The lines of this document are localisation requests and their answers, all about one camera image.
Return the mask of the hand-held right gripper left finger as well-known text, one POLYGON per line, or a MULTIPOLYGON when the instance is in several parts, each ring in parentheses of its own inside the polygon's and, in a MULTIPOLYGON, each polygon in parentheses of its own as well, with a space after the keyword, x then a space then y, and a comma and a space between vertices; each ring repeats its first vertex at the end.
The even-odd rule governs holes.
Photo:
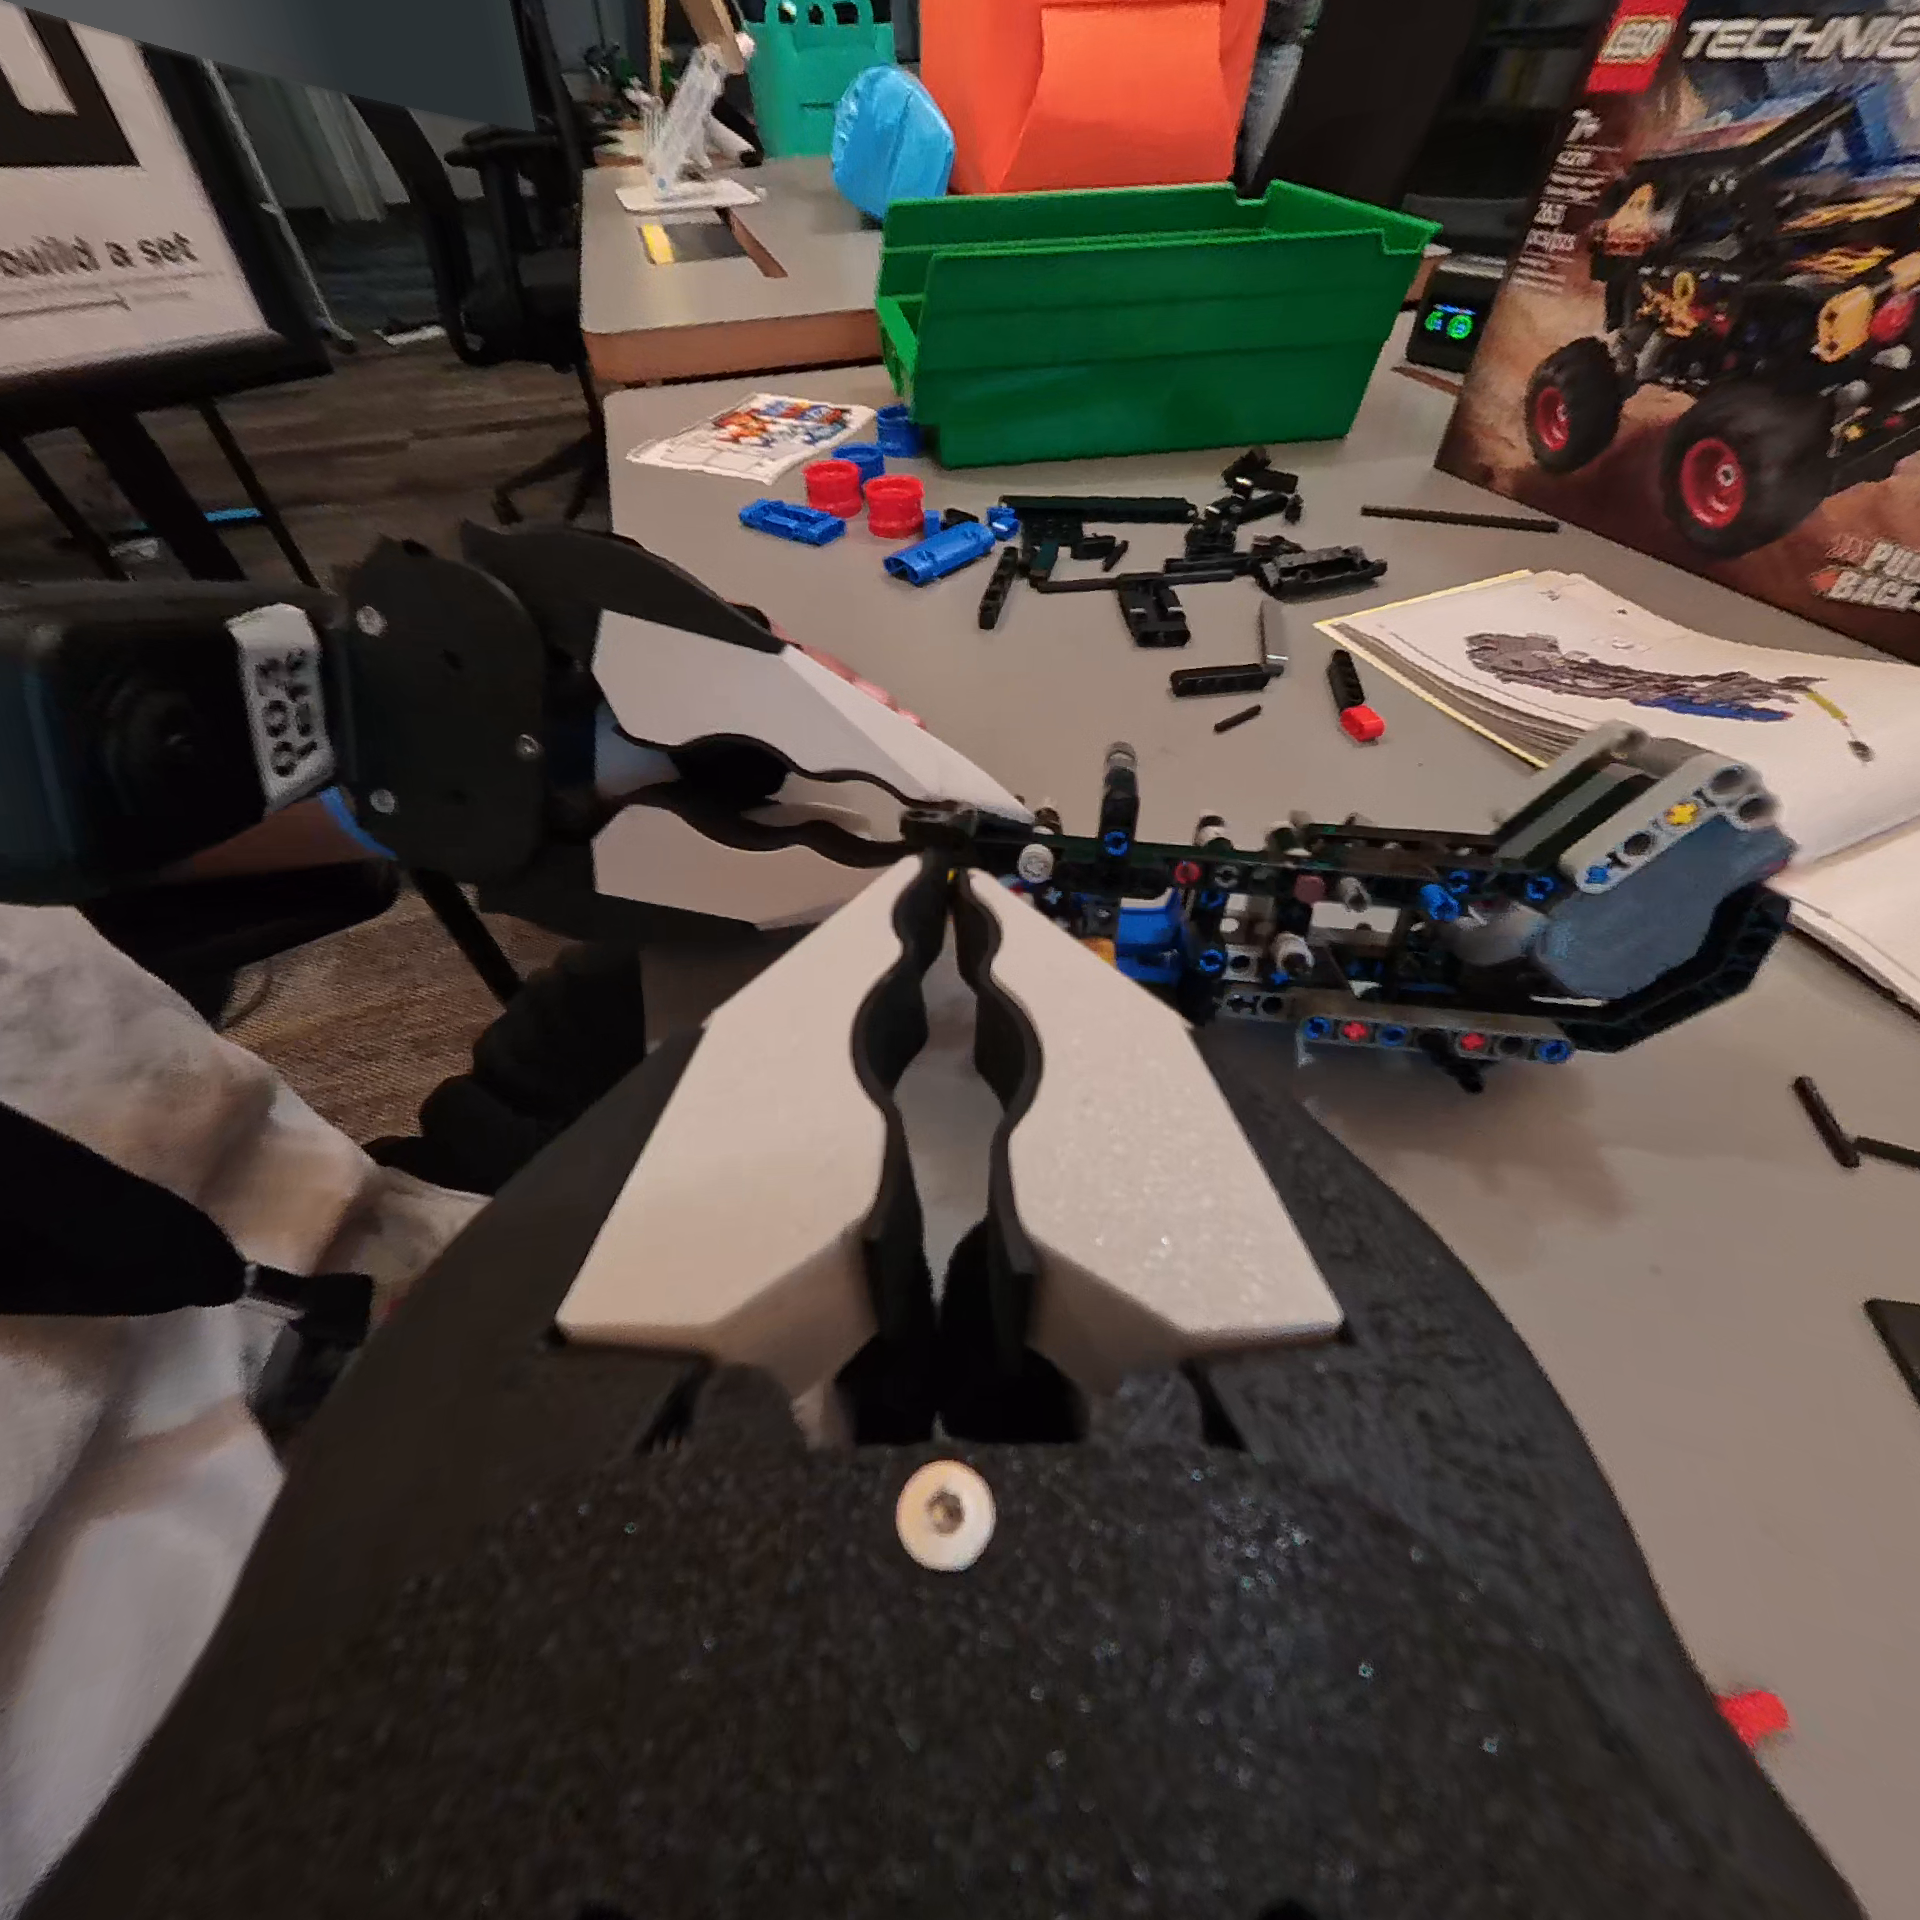
POLYGON ((943 874, 904 857, 705 1019, 556 1311, 569 1343, 833 1389, 859 1443, 931 1433, 938 1307, 898 1090, 941 947, 943 874))

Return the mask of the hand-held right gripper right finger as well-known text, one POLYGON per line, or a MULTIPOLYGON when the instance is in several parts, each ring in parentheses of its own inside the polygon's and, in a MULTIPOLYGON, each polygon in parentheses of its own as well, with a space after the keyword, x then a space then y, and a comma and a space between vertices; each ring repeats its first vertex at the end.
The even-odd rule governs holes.
POLYGON ((1068 1441, 1129 1380, 1340 1340, 1189 1023, 995 880, 953 875, 949 900, 997 1115, 938 1307, 943 1427, 1068 1441))

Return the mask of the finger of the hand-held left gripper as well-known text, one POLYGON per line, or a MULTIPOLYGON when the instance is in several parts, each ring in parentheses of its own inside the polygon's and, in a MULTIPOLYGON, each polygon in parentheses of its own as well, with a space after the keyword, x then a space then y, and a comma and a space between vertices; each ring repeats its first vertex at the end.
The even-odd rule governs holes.
POLYGON ((752 823, 895 842, 914 806, 1029 825, 1034 810, 963 752, 779 636, 764 645, 602 612, 592 791, 679 800, 752 823))
POLYGON ((594 888, 607 900, 669 908, 759 931, 831 917, 907 853, 898 836, 818 800, 732 810, 688 793, 642 793, 589 842, 594 888))

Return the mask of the partly built lego vehicle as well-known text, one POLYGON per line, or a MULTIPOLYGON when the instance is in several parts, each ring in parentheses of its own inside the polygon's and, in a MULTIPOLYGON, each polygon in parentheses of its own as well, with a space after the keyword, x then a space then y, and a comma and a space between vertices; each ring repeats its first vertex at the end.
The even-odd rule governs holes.
POLYGON ((1466 1092, 1495 1064, 1616 1055, 1740 996, 1786 928, 1774 881, 1795 856, 1753 764, 1623 722, 1482 829, 1295 811, 1256 845, 1218 815, 1157 842, 1122 744, 1091 832, 955 802, 901 828, 1192 1023, 1286 1028, 1302 1057, 1421 1055, 1466 1092))

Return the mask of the chunky blue lego piece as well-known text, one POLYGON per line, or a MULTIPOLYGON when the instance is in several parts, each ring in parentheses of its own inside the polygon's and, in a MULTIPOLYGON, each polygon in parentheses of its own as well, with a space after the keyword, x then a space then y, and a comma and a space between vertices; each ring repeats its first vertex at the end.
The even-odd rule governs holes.
POLYGON ((941 522, 922 540, 899 546, 881 562, 881 572, 915 589, 938 583, 995 552, 999 540, 982 520, 941 522))

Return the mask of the lego sticker sheet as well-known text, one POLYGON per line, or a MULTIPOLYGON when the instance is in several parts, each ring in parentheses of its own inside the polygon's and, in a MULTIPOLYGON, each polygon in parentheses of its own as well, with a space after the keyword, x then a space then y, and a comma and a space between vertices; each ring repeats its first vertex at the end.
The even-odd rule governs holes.
POLYGON ((785 474, 862 444, 876 408, 785 394, 741 396, 682 429, 635 444, 624 461, 767 485, 785 474))

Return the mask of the pile of black lego pieces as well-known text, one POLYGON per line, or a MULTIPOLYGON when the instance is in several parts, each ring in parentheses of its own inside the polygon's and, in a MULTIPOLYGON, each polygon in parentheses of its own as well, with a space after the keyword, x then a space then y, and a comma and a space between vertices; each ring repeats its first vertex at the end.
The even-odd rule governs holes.
POLYGON ((1386 562, 1360 543, 1295 540, 1302 516, 1300 477, 1259 444, 1227 461, 1201 501, 1171 491, 1006 491, 986 511, 997 558, 973 621, 994 633, 1018 589, 1102 598, 1136 647, 1171 652, 1189 642, 1185 589, 1249 581, 1292 606, 1383 579, 1386 562))

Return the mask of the lego instruction booklet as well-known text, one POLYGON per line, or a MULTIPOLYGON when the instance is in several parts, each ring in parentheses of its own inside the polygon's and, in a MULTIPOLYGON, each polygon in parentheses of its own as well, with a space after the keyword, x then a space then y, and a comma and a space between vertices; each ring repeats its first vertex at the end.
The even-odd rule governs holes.
POLYGON ((1315 630, 1536 770, 1613 722, 1751 766, 1795 845, 1789 926, 1918 1010, 1916 666, 1710 636, 1564 569, 1315 630))

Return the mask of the lego set box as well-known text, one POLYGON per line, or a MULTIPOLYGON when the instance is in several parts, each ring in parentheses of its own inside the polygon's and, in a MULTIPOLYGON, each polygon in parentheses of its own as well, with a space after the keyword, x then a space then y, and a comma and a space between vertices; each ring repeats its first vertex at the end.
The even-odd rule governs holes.
POLYGON ((1435 468, 1918 659, 1918 5, 1612 4, 1435 468))

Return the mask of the grey side table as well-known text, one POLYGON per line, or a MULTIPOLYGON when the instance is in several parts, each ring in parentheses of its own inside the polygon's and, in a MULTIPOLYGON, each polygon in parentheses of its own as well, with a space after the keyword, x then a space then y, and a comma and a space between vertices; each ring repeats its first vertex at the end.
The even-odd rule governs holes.
POLYGON ((659 227, 620 201, 635 163, 581 185, 579 327, 599 392, 871 365, 880 227, 843 198, 827 156, 737 172, 752 203, 699 207, 659 227))

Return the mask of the white paper stand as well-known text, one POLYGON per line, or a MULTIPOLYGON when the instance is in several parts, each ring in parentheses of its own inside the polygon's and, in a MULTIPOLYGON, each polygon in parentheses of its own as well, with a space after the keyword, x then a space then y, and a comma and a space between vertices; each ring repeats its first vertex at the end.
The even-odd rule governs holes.
POLYGON ((635 77, 620 88, 629 107, 613 156, 620 181, 618 206, 635 218, 663 219, 678 214, 732 212, 752 206, 759 191, 720 172, 709 156, 709 135, 720 130, 715 107, 724 83, 739 76, 755 49, 752 35, 737 31, 720 42, 701 42, 685 60, 671 96, 647 91, 635 77))

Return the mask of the clear plastic bag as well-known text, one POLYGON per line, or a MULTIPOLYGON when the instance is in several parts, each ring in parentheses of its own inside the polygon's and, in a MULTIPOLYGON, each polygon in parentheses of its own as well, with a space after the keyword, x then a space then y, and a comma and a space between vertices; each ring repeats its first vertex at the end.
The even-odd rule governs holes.
POLYGON ((947 193, 955 142, 923 82, 898 63, 859 70, 836 102, 827 169, 840 198, 880 225, 898 201, 947 193))

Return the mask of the black framed sign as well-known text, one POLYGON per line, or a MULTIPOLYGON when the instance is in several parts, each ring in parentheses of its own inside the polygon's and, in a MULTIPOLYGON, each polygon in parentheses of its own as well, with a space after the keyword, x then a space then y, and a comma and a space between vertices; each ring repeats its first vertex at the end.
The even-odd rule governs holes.
POLYGON ((326 372, 203 60, 1 5, 4 419, 326 372))

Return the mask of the orange bag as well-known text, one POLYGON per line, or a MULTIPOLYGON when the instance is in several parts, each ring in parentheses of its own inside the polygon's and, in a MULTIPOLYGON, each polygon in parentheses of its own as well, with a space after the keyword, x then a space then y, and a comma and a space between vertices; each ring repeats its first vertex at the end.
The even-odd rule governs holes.
POLYGON ((923 1, 955 196, 1227 181, 1261 1, 923 1))

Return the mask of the small black timer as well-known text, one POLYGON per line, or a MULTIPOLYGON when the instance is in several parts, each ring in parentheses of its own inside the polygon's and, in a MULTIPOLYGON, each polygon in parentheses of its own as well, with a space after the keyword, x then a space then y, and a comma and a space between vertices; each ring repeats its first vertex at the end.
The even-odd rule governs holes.
POLYGON ((1452 252, 1431 266, 1404 344, 1407 364, 1464 374, 1485 332, 1506 261, 1452 252))

